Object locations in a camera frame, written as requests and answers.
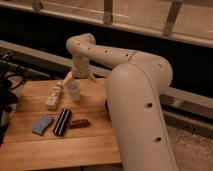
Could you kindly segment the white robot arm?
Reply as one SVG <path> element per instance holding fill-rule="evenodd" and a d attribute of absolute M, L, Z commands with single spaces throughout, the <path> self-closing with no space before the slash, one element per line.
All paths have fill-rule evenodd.
<path fill-rule="evenodd" d="M 87 77 L 91 60 L 111 69 L 106 99 L 124 171 L 179 171 L 168 136 L 160 94 L 173 78 L 169 62 L 158 55 L 98 45 L 93 35 L 66 42 L 73 74 Z"/>

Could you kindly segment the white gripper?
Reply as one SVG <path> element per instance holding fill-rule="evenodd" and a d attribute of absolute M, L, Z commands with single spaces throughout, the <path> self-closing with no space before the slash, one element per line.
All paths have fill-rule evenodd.
<path fill-rule="evenodd" d="M 94 75 L 89 75 L 90 74 L 90 66 L 89 65 L 74 65 L 72 67 L 72 72 L 68 72 L 66 77 L 63 80 L 63 85 L 65 86 L 67 83 L 72 81 L 73 76 L 75 78 L 87 78 L 91 80 L 92 82 L 97 82 L 96 78 Z"/>

